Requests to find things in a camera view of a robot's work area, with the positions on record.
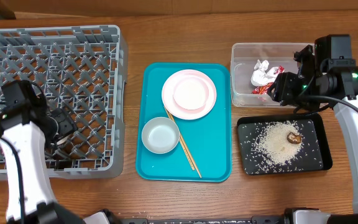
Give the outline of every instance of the gray dish rack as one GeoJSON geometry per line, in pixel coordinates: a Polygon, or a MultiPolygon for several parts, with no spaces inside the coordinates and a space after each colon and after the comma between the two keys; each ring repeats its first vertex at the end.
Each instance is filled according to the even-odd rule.
{"type": "Polygon", "coordinates": [[[50,177],[107,178],[122,172],[127,54],[117,26],[0,29],[0,101],[3,84],[31,80],[51,109],[66,108],[79,127],[58,149],[45,150],[50,177]]]}

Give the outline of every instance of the gray bowl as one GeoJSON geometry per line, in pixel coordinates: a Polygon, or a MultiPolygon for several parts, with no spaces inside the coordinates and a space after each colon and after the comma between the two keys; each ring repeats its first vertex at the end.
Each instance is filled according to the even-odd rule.
{"type": "Polygon", "coordinates": [[[179,141],[179,128],[169,118],[153,118],[143,127],[142,142],[150,152],[164,154],[170,152],[179,141]]]}

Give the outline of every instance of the chopstick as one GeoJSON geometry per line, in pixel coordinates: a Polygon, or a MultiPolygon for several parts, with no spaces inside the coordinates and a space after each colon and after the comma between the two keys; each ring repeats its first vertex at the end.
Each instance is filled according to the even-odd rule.
{"type": "MultiPolygon", "coordinates": [[[[171,113],[169,113],[169,111],[164,107],[165,109],[165,112],[167,112],[167,115],[168,115],[168,118],[171,119],[175,124],[175,120],[173,119],[173,116],[171,113]]],[[[189,161],[190,163],[190,166],[191,166],[191,169],[194,170],[196,169],[198,175],[200,178],[202,178],[201,174],[200,174],[200,171],[198,170],[198,167],[197,167],[197,164],[196,162],[194,161],[193,159],[193,156],[191,156],[191,153],[189,151],[189,148],[187,147],[186,145],[186,142],[185,140],[183,139],[183,136],[181,135],[180,131],[179,131],[179,140],[180,140],[180,144],[181,144],[181,147],[183,148],[183,151],[185,152],[185,155],[187,157],[187,160],[189,161]]]]}

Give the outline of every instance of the black tray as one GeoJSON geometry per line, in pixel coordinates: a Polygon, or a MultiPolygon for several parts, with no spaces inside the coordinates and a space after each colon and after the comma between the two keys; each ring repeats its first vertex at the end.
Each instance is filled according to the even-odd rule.
{"type": "Polygon", "coordinates": [[[239,148],[241,151],[242,165],[246,174],[276,174],[289,172],[307,172],[316,170],[329,170],[333,166],[333,159],[329,152],[326,132],[320,115],[271,115],[240,118],[237,122],[239,136],[239,148]],[[251,151],[252,143],[264,126],[271,122],[290,121],[297,123],[299,133],[303,135],[303,148],[291,160],[291,164],[277,165],[269,171],[263,171],[259,165],[264,158],[261,152],[251,151]]]}

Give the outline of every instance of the wooden table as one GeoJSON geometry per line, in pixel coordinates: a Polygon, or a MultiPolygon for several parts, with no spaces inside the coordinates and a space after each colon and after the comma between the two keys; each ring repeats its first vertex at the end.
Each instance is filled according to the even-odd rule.
{"type": "MultiPolygon", "coordinates": [[[[350,34],[358,64],[358,11],[213,14],[200,16],[100,17],[0,21],[0,28],[115,24],[129,46],[124,98],[124,171],[115,179],[52,179],[58,201],[81,216],[108,208],[117,216],[224,218],[282,214],[287,207],[352,212],[352,179],[339,124],[321,113],[334,166],[326,172],[245,175],[235,125],[243,116],[291,113],[286,109],[232,107],[232,174],[221,184],[148,181],[135,170],[142,76],[153,62],[220,63],[229,68],[238,42],[313,42],[328,34],[350,34]]],[[[0,223],[7,207],[7,182],[0,182],[0,223]]]]}

